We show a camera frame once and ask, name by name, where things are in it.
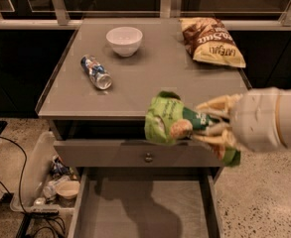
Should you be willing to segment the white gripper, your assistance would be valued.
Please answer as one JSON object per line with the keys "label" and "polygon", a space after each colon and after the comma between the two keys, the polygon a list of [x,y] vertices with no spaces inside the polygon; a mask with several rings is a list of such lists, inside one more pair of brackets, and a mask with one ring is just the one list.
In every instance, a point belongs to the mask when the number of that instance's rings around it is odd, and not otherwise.
{"label": "white gripper", "polygon": [[197,111],[230,111],[230,126],[224,123],[208,127],[192,138],[212,145],[253,152],[273,151],[285,147],[279,128],[280,98],[284,90],[275,87],[251,89],[243,95],[223,95],[196,106]]}

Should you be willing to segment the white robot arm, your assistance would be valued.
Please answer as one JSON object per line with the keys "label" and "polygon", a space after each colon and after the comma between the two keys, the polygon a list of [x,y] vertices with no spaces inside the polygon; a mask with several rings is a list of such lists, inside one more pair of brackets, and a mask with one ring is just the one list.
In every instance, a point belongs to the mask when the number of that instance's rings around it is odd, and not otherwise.
{"label": "white robot arm", "polygon": [[211,99],[196,110],[229,120],[221,132],[220,126],[215,125],[207,135],[195,133],[193,137],[199,141],[240,151],[291,149],[291,89],[250,89]]}

